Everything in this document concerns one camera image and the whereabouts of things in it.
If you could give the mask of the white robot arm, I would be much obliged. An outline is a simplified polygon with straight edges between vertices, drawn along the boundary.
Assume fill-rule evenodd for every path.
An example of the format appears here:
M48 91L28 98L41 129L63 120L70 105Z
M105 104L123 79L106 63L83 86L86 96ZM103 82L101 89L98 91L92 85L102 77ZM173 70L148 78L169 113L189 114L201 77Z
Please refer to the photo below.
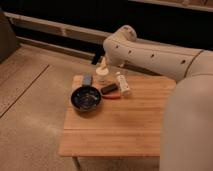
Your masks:
M109 64L130 63L172 85L162 113L159 171L213 171L213 51L141 43L130 25L102 47Z

